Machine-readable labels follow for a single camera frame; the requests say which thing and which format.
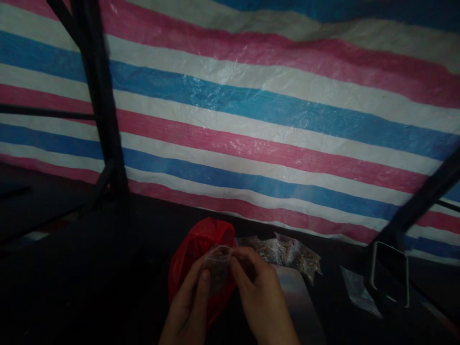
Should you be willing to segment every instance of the finger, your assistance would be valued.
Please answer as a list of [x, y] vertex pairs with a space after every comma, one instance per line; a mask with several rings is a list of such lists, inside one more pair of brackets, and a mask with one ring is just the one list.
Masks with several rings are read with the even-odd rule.
[[195, 300], [190, 314], [190, 327], [197, 330], [204, 330], [206, 327], [206, 307], [209, 296], [210, 277], [210, 272], [205, 269], [201, 273], [198, 286], [196, 287]]
[[259, 254], [255, 252], [255, 250], [251, 247], [235, 247], [232, 248], [232, 255], [235, 256], [245, 256], [249, 259], [249, 261], [252, 262], [254, 265], [254, 269], [257, 274], [262, 273], [264, 270], [266, 270], [268, 267], [270, 267], [270, 264], [262, 259]]
[[240, 262], [235, 257], [230, 258], [230, 270], [240, 292], [242, 290], [247, 290], [248, 287], [253, 285], [241, 267]]
[[187, 276], [184, 279], [179, 291], [177, 292], [176, 299], [180, 304], [189, 303], [192, 299], [193, 288], [195, 283], [198, 279], [198, 275], [200, 274], [201, 267], [203, 266], [203, 262], [205, 260], [204, 255], [196, 260], [190, 271], [188, 271]]

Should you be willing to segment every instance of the red plastic bag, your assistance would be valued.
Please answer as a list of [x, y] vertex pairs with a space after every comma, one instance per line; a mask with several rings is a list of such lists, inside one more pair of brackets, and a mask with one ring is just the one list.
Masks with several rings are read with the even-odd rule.
[[[213, 244], [235, 247], [235, 229], [227, 222], [208, 217], [191, 228], [171, 259], [168, 277], [169, 303], [179, 291], [193, 263], [202, 257]], [[229, 274], [224, 289], [209, 297], [206, 314], [207, 328], [223, 311], [234, 289], [235, 282]]]

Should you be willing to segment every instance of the phone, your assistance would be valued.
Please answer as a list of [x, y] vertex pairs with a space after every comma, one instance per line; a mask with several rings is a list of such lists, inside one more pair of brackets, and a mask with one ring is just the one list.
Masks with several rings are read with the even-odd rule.
[[383, 242], [375, 242], [370, 284], [387, 298], [408, 308], [409, 263], [406, 254]]

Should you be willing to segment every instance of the plastic wrapper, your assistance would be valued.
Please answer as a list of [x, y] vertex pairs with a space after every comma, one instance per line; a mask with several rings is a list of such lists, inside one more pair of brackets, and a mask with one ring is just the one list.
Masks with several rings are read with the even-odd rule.
[[374, 300], [364, 286], [363, 276], [349, 271], [346, 268], [340, 266], [342, 275], [344, 276], [346, 290], [352, 303], [361, 309], [364, 309], [375, 316], [382, 318], [379, 309], [375, 305]]
[[308, 278], [308, 281], [312, 286], [315, 283], [315, 272], [316, 272], [316, 261], [312, 260], [304, 254], [303, 251], [299, 250], [300, 245], [292, 245], [289, 249], [289, 253], [286, 258], [286, 266], [295, 268], [300, 273]]
[[278, 239], [279, 243], [284, 243], [283, 249], [281, 249], [280, 251], [283, 251], [285, 248], [287, 248], [286, 259], [284, 260], [285, 266], [289, 266], [288, 256], [289, 256], [289, 253], [292, 251], [293, 253], [291, 254], [291, 258], [290, 258], [291, 261], [293, 260], [293, 257], [297, 255], [295, 253], [299, 253], [298, 255], [301, 255], [305, 259], [313, 261], [315, 263], [314, 265], [315, 271], [322, 275], [321, 264], [320, 264], [321, 257], [317, 253], [315, 253], [313, 250], [303, 245], [299, 240], [295, 238], [285, 236], [285, 235], [280, 235], [277, 232], [275, 232], [275, 236]]
[[286, 266], [286, 260], [288, 257], [289, 249], [292, 246], [292, 238], [288, 236], [280, 235], [275, 232], [276, 239], [278, 240], [278, 255], [283, 266]]
[[271, 264], [281, 264], [278, 255], [278, 240], [271, 239], [266, 241], [259, 241], [255, 243], [256, 249], [255, 251], [259, 253], [259, 255], [265, 261]]
[[209, 294], [221, 292], [227, 281], [227, 272], [231, 257], [231, 248], [226, 245], [214, 245], [206, 255], [203, 269], [211, 273]]
[[239, 247], [253, 248], [265, 261], [271, 264], [283, 264], [279, 255], [277, 239], [261, 241], [257, 236], [250, 236], [236, 238], [235, 242]]

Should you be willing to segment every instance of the blue stripe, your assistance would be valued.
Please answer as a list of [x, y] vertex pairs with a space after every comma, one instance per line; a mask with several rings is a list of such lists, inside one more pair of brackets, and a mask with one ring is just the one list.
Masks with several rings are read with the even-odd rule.
[[[85, 81], [79, 53], [3, 32], [0, 62]], [[268, 91], [211, 83], [183, 74], [111, 61], [114, 89], [296, 127], [444, 160], [460, 136]]]
[[[99, 142], [70, 138], [25, 127], [0, 125], [0, 141], [35, 146], [47, 151], [102, 159]], [[295, 198], [362, 216], [390, 220], [395, 205], [364, 199], [314, 185], [292, 184], [259, 175], [230, 172], [177, 159], [157, 157], [133, 149], [123, 149], [125, 165], [134, 169], [164, 173], [181, 179], [251, 190], [265, 196]]]
[[443, 198], [460, 202], [460, 182], [458, 182], [447, 193], [445, 193]]
[[215, 0], [240, 11], [295, 11], [321, 23], [365, 17], [460, 31], [457, 0]]
[[25, 127], [0, 124], [0, 141], [10, 144], [34, 146], [49, 152], [103, 159], [101, 144], [98, 141], [66, 137]]
[[418, 250], [439, 257], [460, 260], [460, 246], [456, 246], [453, 244], [447, 244], [444, 242], [431, 240], [425, 237], [414, 238], [405, 235], [404, 246], [406, 250]]

